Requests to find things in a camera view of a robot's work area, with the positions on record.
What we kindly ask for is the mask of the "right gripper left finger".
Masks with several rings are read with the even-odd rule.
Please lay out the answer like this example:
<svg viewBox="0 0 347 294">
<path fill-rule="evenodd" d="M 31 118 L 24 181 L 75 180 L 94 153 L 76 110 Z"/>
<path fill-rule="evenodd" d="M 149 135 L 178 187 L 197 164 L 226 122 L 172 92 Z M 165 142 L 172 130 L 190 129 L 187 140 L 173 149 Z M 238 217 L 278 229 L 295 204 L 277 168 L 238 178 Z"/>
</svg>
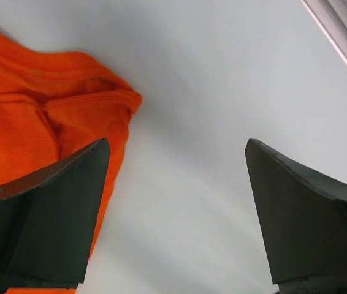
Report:
<svg viewBox="0 0 347 294">
<path fill-rule="evenodd" d="M 0 290 L 84 281 L 109 159 L 101 138 L 0 185 Z"/>
</svg>

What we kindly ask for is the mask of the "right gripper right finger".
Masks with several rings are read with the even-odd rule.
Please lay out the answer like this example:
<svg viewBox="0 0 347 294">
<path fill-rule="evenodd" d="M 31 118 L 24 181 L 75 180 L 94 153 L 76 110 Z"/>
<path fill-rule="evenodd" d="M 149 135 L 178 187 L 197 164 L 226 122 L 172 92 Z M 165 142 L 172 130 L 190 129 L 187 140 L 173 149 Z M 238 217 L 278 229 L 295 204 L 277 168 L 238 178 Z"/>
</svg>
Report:
<svg viewBox="0 0 347 294">
<path fill-rule="evenodd" d="M 250 139 L 246 164 L 280 293 L 347 293 L 347 184 Z"/>
</svg>

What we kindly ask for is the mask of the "orange t shirt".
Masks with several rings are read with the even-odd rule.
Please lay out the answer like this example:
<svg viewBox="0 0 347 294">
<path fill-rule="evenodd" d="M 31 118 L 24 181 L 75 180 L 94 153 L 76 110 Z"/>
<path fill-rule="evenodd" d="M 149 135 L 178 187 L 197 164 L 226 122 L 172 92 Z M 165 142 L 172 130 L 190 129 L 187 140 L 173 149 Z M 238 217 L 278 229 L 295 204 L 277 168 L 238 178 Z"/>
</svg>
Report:
<svg viewBox="0 0 347 294">
<path fill-rule="evenodd" d="M 0 33 L 0 184 L 106 138 L 110 162 L 95 228 L 99 232 L 129 123 L 141 102 L 124 80 L 87 54 L 37 53 Z"/>
</svg>

